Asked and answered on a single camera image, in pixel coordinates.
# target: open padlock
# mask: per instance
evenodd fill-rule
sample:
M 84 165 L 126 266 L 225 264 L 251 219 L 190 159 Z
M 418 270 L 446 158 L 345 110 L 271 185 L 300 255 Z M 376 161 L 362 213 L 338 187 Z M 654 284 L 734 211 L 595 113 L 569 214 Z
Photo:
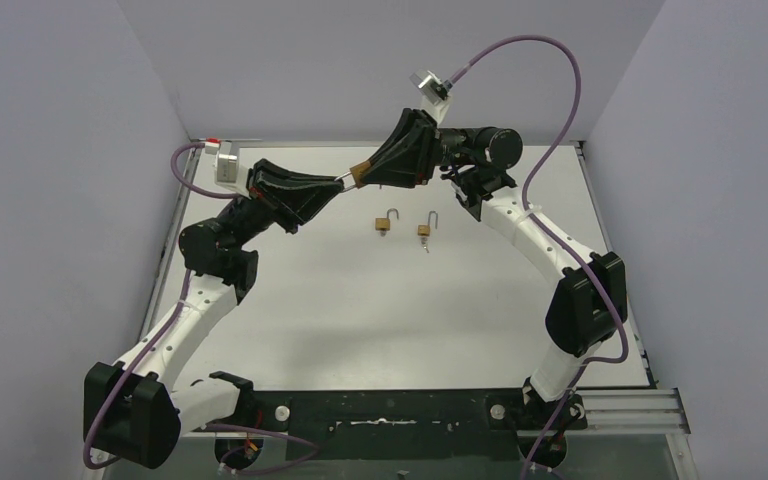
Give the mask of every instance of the open padlock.
M 434 215 L 434 229 L 436 230 L 440 219 L 434 210 L 428 212 L 428 224 L 420 225 L 416 228 L 416 234 L 419 235 L 419 242 L 422 244 L 422 248 L 425 249 L 425 253 L 431 253 L 428 251 L 428 237 L 431 236 L 431 215 Z
M 396 220 L 399 219 L 399 211 L 395 208 L 387 210 L 387 215 L 385 218 L 375 219 L 375 229 L 378 230 L 378 233 L 380 233 L 382 237 L 387 235 L 387 232 L 390 231 L 390 212 L 396 212 Z

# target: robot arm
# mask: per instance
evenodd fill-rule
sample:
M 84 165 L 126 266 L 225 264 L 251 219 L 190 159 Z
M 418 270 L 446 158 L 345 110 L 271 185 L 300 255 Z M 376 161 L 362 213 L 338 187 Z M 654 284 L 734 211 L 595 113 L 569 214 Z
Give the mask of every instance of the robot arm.
M 450 180 L 456 198 L 477 221 L 499 232 L 556 290 L 546 316 L 552 338 L 540 365 L 526 380 L 525 401 L 545 405 L 560 399 L 583 362 L 613 335 L 616 325 L 581 265 L 547 235 L 535 218 L 582 258 L 606 287 L 623 321 L 627 318 L 625 267 L 614 253 L 597 255 L 544 215 L 522 205 L 516 181 L 506 173 L 522 155 L 522 139 L 511 129 L 437 128 L 451 98 L 428 74 L 422 89 L 426 110 L 405 109 L 396 129 L 366 162 L 350 169 L 355 186 L 424 185 L 435 166 Z
M 220 167 L 217 176 L 223 174 L 221 162 L 236 160 L 222 152 L 224 145 L 209 142 L 206 147 L 206 155 L 214 155 Z M 258 254 L 242 247 L 273 223 L 296 233 L 344 185 L 334 177 L 291 172 L 267 160 L 233 171 L 245 172 L 245 179 L 237 177 L 233 185 L 246 195 L 179 235 L 184 263 L 194 274 L 186 296 L 117 362 L 99 362 L 87 373 L 84 436 L 97 449 L 156 468 L 182 434 L 231 416 L 237 422 L 253 421 L 245 418 L 256 411 L 252 382 L 246 379 L 215 372 L 183 390 L 169 389 L 216 323 L 254 286 Z
M 534 222 L 541 220 L 583 258 L 606 286 L 626 317 L 622 261 L 613 253 L 596 255 L 570 240 L 539 207 L 523 208 L 516 182 L 506 170 L 522 154 L 515 131 L 441 129 L 447 99 L 424 110 L 405 109 L 391 136 L 368 160 L 341 177 L 300 174 L 263 159 L 251 168 L 240 165 L 230 143 L 207 142 L 203 162 L 212 162 L 220 186 L 240 194 L 216 217 L 182 230 L 179 247 L 187 269 L 194 272 L 187 296 L 147 336 L 180 314 L 160 341 L 133 370 L 117 392 L 92 445 L 149 468 L 162 464 L 177 439 L 208 422 L 233 417 L 252 424 L 252 382 L 216 372 L 181 391 L 170 392 L 183 366 L 216 323 L 233 310 L 254 285 L 257 252 L 242 247 L 273 223 L 288 233 L 310 221 L 342 192 L 366 185 L 413 188 L 424 185 L 435 169 L 451 180 L 458 202 L 476 220 L 493 228 L 533 263 L 556 291 L 546 316 L 552 338 L 541 364 L 526 380 L 524 400 L 546 411 L 564 393 L 582 362 L 592 356 L 615 326 L 578 263 Z M 351 176 L 354 185 L 345 187 Z M 98 363 L 84 384 L 84 434 L 101 410 L 126 366 L 145 349 L 144 339 L 112 366 Z

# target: wire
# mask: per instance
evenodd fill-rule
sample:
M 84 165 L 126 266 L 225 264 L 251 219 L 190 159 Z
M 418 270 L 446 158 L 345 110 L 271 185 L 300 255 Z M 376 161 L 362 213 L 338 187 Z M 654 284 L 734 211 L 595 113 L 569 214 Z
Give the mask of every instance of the wire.
M 107 398 L 104 399 L 104 403 L 101 404 L 101 408 L 98 410 L 98 413 L 96 413 L 95 418 L 93 419 L 93 423 L 90 425 L 89 431 L 87 431 L 87 438 L 84 440 L 84 465 L 90 470 L 98 470 L 107 467 L 108 465 L 111 465 L 119 460 L 120 457 L 113 457 L 105 460 L 104 462 L 95 463 L 92 458 L 92 444 L 95 442 L 95 437 L 98 435 L 98 431 L 101 428 L 102 422 L 104 421 L 104 416 L 107 414 L 107 411 L 110 410 L 110 407 L 113 405 L 113 401 L 116 399 L 116 396 L 119 395 L 120 391 L 122 391 L 122 387 L 125 386 L 125 381 L 129 376 L 131 376 L 131 373 L 134 372 L 134 369 L 137 368 L 137 365 L 143 361 L 143 358 L 145 358 L 148 352 L 150 352 L 151 349 L 154 348 L 154 346 L 157 344 L 157 342 L 160 341 L 163 335 L 165 335 L 166 332 L 172 328 L 172 325 L 181 315 L 181 310 L 184 308 L 182 301 L 187 298 L 187 293 L 190 290 L 190 273 L 191 271 L 187 270 L 184 274 L 184 284 L 181 286 L 181 295 L 178 296 L 178 300 L 180 301 L 175 304 L 175 309 L 172 311 L 172 315 L 169 316 L 169 319 L 166 320 L 166 322 L 163 324 L 163 326 L 160 327 L 157 333 L 151 337 L 143 349 L 140 350 L 136 357 L 134 357 L 134 359 L 131 361 L 131 364 L 128 365 L 128 367 L 125 369 L 125 372 L 121 377 L 119 377 L 119 380 L 116 382 L 116 384 L 113 385 L 113 389 L 110 390 Z
M 255 420 L 254 422 L 254 428 L 260 428 L 261 422 L 263 422 L 263 410 L 258 410 L 257 420 Z M 243 444 L 243 451 L 245 451 L 247 448 L 251 448 L 251 446 L 252 446 L 251 438 L 249 438 L 249 434 L 246 434 L 246 443 Z
M 548 442 L 549 444 L 553 444 L 553 443 L 557 443 L 557 442 L 560 442 L 561 440 L 563 440 L 563 439 L 564 439 L 564 434 L 566 433 L 567 429 L 569 429 L 569 427 L 570 427 L 570 426 L 571 426 L 573 423 L 575 423 L 575 422 L 577 422 L 578 420 L 580 420 L 580 419 L 581 419 L 581 417 L 582 417 L 582 415 L 581 415 L 581 410 L 579 410 L 579 409 L 576 409 L 575 415 L 573 415 L 572 417 L 570 417 L 570 419 L 569 419 L 569 420 L 567 420 L 566 422 L 564 422 L 564 421 L 562 420 L 562 421 L 561 421 L 561 422 L 558 424 L 558 430 L 557 430 L 557 431 L 555 431 L 555 434 L 554 434 L 554 435 L 552 435 L 551 437 L 549 437 L 549 439 L 547 440 L 547 442 Z
M 292 435 L 287 435 L 286 433 L 280 433 L 280 432 L 271 432 L 269 430 L 261 430 L 259 428 L 252 428 L 252 427 L 243 427 L 241 425 L 225 425 L 225 424 L 219 424 L 214 423 L 211 425 L 208 425 L 205 431 L 208 432 L 243 432 L 243 433 L 254 433 L 256 435 L 263 435 L 265 437 L 272 437 L 277 438 L 280 440 L 286 440 L 288 442 L 294 442 L 298 443 L 300 445 L 304 445 L 306 447 L 310 447 L 313 451 L 308 453 L 307 455 L 301 456 L 295 460 L 290 460 L 287 463 L 283 463 L 281 465 L 276 465 L 274 467 L 268 467 L 268 468 L 262 468 L 260 470 L 237 470 L 236 473 L 238 475 L 242 475 L 244 477 L 254 477 L 257 475 L 268 475 L 270 473 L 276 473 L 283 470 L 286 470 L 291 467 L 295 467 L 296 465 L 299 465 L 301 463 L 304 463 L 311 458 L 315 457 L 317 454 L 319 454 L 319 451 L 321 450 L 321 447 L 309 440 L 305 440 L 303 438 L 294 437 Z M 229 450 L 225 452 L 224 455 L 222 455 L 222 458 L 219 459 L 219 463 L 221 465 L 225 464 L 225 460 L 228 459 L 231 455 L 239 452 L 242 450 L 243 447 L 237 447 L 232 450 Z
M 170 164 L 172 166 L 172 174 L 175 175 L 175 178 L 178 179 L 179 182 L 181 182 L 181 185 L 187 187 L 188 190 L 198 193 L 199 195 L 204 195 L 208 198 L 218 198 L 218 199 L 234 199 L 239 197 L 240 195 L 236 193 L 218 193 L 218 192 L 211 192 L 209 190 L 205 190 L 201 187 L 197 187 L 193 184 L 193 182 L 190 182 L 186 178 L 184 178 L 184 174 L 181 173 L 181 170 L 178 169 L 178 157 L 186 152 L 187 150 L 194 150 L 196 148 L 203 148 L 204 142 L 195 142 L 195 143 L 188 143 L 186 145 L 181 145 L 178 147 L 177 150 L 175 150 L 174 153 L 172 153 L 172 160 L 170 161 Z
M 576 113 L 578 113 L 578 105 L 581 102 L 581 68 L 578 65 L 578 60 L 575 59 L 575 55 L 573 55 L 572 51 L 560 41 L 544 35 L 517 35 L 513 37 L 508 37 L 508 38 L 499 40 L 498 42 L 490 45 L 489 47 L 479 52 L 478 55 L 472 57 L 472 59 L 470 59 L 465 66 L 463 66 L 460 70 L 455 72 L 455 74 L 452 75 L 451 78 L 446 81 L 446 84 L 450 85 L 450 88 L 451 86 L 454 86 L 454 84 L 457 83 L 458 80 L 460 80 L 461 77 L 463 77 L 466 74 L 466 72 L 468 72 L 473 67 L 473 65 L 478 63 L 479 60 L 481 60 L 482 58 L 484 58 L 486 55 L 496 50 L 497 48 L 507 45 L 509 43 L 523 42 L 523 41 L 548 43 L 549 45 L 552 45 L 558 48 L 559 50 L 561 50 L 569 60 L 570 66 L 572 66 L 573 75 L 575 76 L 575 95 L 573 97 L 572 107 L 570 108 L 570 112 L 569 112 L 569 115 L 567 116 L 567 120 L 564 123 L 564 126 L 561 128 L 561 131 L 558 132 L 558 135 L 552 141 L 552 144 L 549 145 L 549 148 L 546 149 L 546 152 L 543 154 L 542 157 L 540 157 L 540 159 L 534 165 L 534 168 L 532 168 L 531 171 L 528 173 L 528 176 L 525 178 L 525 182 L 523 182 L 522 204 L 523 206 L 530 206 L 530 202 L 528 201 L 528 190 L 531 187 L 531 182 L 534 180 L 534 177 L 537 175 L 537 172 L 543 167 L 543 164 L 546 163 L 546 160 L 549 159 L 549 157 L 552 155 L 555 149 L 558 148 L 558 145 L 560 145 L 561 141 L 563 141 L 564 137 L 569 131 L 570 126 L 572 125 L 573 120 L 575 119 Z M 614 306 L 614 302 L 611 301 L 611 297 L 610 295 L 608 295 L 608 292 L 605 290 L 605 287 L 602 285 L 602 282 L 599 281 L 599 278 L 596 277 L 596 274 L 593 272 L 590 266 L 587 265 L 587 261 L 584 260 L 578 253 L 576 253 L 576 251 L 569 244 L 567 244 L 563 239 L 561 239 L 555 232 L 553 232 L 549 227 L 547 227 L 546 224 L 543 223 L 537 217 L 537 215 L 534 214 L 534 212 L 532 212 L 530 216 L 532 220 L 534 220 L 534 223 L 541 230 L 543 230 L 543 232 L 546 235 L 548 235 L 549 238 L 554 240 L 555 243 L 557 243 L 576 262 L 578 262 L 579 265 L 581 265 L 582 270 L 587 275 L 587 278 L 590 279 L 590 282 L 593 284 L 593 287 L 599 293 L 599 297 L 605 303 L 605 307 L 608 309 L 608 312 L 611 314 L 611 318 L 614 321 L 614 325 L 616 326 L 620 334 L 620 342 L 622 343 L 622 352 L 620 353 L 620 356 L 617 358 L 590 357 L 586 359 L 584 362 L 582 362 L 581 367 L 578 370 L 578 373 L 576 373 L 575 377 L 567 386 L 567 390 L 558 400 L 557 407 L 555 407 L 555 410 L 552 412 L 552 415 L 549 417 L 549 420 L 546 422 L 546 425 L 540 431 L 540 434 L 537 436 L 537 440 L 534 441 L 534 445 L 532 445 L 531 450 L 529 451 L 528 455 L 525 457 L 525 463 L 523 464 L 522 471 L 520 472 L 520 479 L 524 479 L 528 475 L 529 467 L 531 465 L 538 465 L 532 462 L 532 459 L 534 458 L 534 453 L 537 451 L 537 447 L 540 445 L 540 442 L 542 442 L 543 439 L 546 437 L 546 433 L 549 431 L 549 428 L 558 418 L 558 415 L 560 415 L 561 410 L 566 404 L 568 392 L 573 387 L 575 387 L 575 384 L 584 374 L 584 369 L 587 367 L 587 365 L 594 362 L 603 362 L 603 363 L 611 363 L 611 364 L 622 363 L 628 358 L 628 353 L 629 353 L 628 338 L 626 338 L 625 330 L 623 329 L 622 317 L 620 317 L 620 314 L 617 311 L 616 306 Z

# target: gray wall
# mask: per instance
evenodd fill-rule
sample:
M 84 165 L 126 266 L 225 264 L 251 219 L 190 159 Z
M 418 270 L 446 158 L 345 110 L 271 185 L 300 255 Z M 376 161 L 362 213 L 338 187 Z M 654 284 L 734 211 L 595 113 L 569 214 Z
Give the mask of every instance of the gray wall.
M 79 474 L 83 375 L 137 335 L 185 137 L 114 0 L 0 0 L 0 480 Z
M 408 76 L 448 77 L 503 37 L 553 35 L 581 61 L 583 139 L 663 0 L 119 0 L 193 136 L 381 139 L 418 106 Z M 458 84 L 451 126 L 515 127 L 546 143 L 572 75 L 546 45 L 513 45 Z
M 768 478 L 768 2 L 667 0 L 586 155 L 702 478 Z

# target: screw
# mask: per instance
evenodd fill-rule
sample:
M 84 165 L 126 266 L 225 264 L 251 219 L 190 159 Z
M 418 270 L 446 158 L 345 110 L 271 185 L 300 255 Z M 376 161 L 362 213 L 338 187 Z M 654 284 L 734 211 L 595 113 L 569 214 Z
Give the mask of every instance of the screw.
M 499 405 L 498 403 L 496 405 L 493 405 L 490 407 L 490 417 L 492 417 L 494 420 L 502 420 L 505 418 L 505 407 Z
M 279 422 L 286 422 L 290 418 L 290 409 L 284 405 L 280 405 L 275 409 L 275 420 Z

